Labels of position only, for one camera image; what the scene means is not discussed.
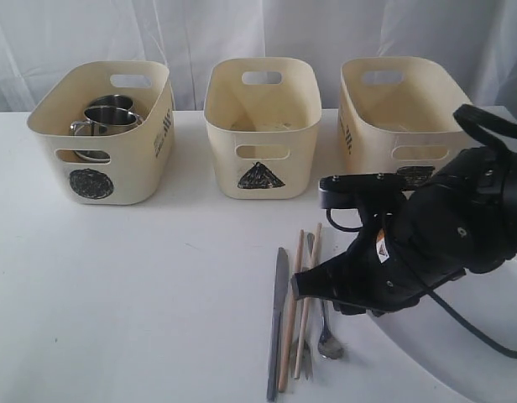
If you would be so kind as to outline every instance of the chopstick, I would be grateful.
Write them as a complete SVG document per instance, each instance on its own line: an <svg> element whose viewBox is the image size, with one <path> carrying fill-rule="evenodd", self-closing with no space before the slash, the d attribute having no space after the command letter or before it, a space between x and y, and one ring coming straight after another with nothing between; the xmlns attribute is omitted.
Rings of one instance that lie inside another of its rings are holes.
<svg viewBox="0 0 517 403"><path fill-rule="evenodd" d="M301 271L301 260L303 256L303 240L305 237L305 233L303 230L300 230L300 237L298 239L298 251L295 256L294 263L294 273L299 273ZM296 309L297 301L294 298L294 293L290 292L290 300L289 300L289 312L285 329L285 338L283 338L283 352L281 356L281 371L279 374L279 392L284 392L286 390L286 384L288 383L289 378L289 360L290 360L290 345L292 344L292 337L294 336L294 320L295 320L295 309Z"/></svg>
<svg viewBox="0 0 517 403"><path fill-rule="evenodd" d="M310 268L312 269L316 266L316 261L318 260L319 254L319 242L320 242L320 232L322 230L321 222L316 225L315 232L315 242L312 245L312 254L311 254L311 264ZM300 378L301 372L301 360L303 358L303 344L306 336L306 328L307 328L307 318L309 316L309 307L311 305L311 298L307 297L303 300L303 310L301 312L301 320L300 320L300 338L298 339L298 352L295 357L295 370L294 370L294 379Z"/></svg>

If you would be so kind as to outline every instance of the butter knife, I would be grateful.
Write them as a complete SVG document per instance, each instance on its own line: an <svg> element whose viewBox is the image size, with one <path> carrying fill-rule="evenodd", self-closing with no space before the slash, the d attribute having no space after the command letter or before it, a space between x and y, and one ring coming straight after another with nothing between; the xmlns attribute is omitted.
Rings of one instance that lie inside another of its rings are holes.
<svg viewBox="0 0 517 403"><path fill-rule="evenodd" d="M286 293L290 277L289 257L285 249L279 248L277 252L277 265L275 269L274 285L274 311L272 315L272 334L269 347L268 363L268 389L266 398L275 401L277 396L277 375L279 372L279 339L281 336L281 317L285 305Z"/></svg>

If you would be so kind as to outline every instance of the white backdrop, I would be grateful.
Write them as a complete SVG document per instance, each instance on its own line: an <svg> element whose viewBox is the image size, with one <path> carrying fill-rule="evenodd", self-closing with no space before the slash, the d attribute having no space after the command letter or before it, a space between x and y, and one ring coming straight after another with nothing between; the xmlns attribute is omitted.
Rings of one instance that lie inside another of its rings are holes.
<svg viewBox="0 0 517 403"><path fill-rule="evenodd" d="M202 109L216 63L263 55L310 63L324 107L345 61L422 56L517 117L517 0L0 0L0 111L93 60L166 63L177 108Z"/></svg>

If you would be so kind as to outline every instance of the cream plastic bin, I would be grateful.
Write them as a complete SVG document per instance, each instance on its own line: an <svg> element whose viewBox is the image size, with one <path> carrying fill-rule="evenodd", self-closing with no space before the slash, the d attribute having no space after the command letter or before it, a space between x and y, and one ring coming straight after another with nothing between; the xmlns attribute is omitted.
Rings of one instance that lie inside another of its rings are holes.
<svg viewBox="0 0 517 403"><path fill-rule="evenodd" d="M119 78L128 82L143 79L147 86L116 87L112 80ZM132 97L135 112L144 117L143 124L112 136L70 136L71 123L84 119L86 105L107 94ZM72 200L85 204L141 202L158 187L173 143L169 70L151 61L81 65L46 95L29 115L28 126L37 134L58 182ZM87 162L73 150L101 150L109 154L110 161Z"/></svg>
<svg viewBox="0 0 517 403"><path fill-rule="evenodd" d="M342 67L338 123L348 172L397 172L409 188L421 185L468 147L452 117L463 103L471 102L433 61L349 61Z"/></svg>
<svg viewBox="0 0 517 403"><path fill-rule="evenodd" d="M280 73L275 84L246 84L247 72ZM302 193L315 152L321 99L312 68L278 57L226 60L211 74L205 119L217 184L237 199Z"/></svg>

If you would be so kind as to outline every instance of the metal mug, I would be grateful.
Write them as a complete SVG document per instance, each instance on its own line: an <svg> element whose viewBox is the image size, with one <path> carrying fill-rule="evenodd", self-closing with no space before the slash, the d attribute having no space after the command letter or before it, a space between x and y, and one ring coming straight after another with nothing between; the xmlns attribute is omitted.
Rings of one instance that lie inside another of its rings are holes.
<svg viewBox="0 0 517 403"><path fill-rule="evenodd" d="M88 107L84 113L86 120L70 125L72 136L112 136L132 130L143 123L137 113L110 107L108 105ZM92 162L109 162L107 153L100 150L78 150L75 153L82 159Z"/></svg>
<svg viewBox="0 0 517 403"><path fill-rule="evenodd" d="M99 97L94 101L91 101L91 103L89 103L87 107L99 106L121 107L122 109L129 110L130 112L135 112L135 108L133 106L133 99L126 95L104 95L103 97Z"/></svg>

